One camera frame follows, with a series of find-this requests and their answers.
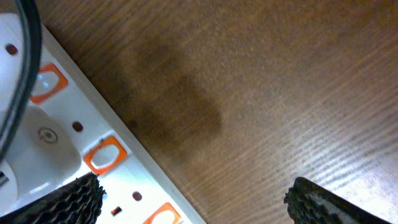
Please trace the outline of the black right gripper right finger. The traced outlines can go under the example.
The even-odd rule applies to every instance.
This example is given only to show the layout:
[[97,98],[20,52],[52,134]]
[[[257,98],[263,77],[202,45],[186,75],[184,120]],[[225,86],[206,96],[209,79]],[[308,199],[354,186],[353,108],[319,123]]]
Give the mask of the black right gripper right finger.
[[295,224],[388,224],[304,177],[295,179],[285,194],[284,203]]

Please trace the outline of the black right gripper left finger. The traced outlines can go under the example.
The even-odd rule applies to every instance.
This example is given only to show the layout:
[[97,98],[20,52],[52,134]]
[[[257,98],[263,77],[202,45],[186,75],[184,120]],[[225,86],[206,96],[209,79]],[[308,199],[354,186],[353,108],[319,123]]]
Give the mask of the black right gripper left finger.
[[87,173],[32,203],[1,217],[1,224],[96,223],[105,190]]

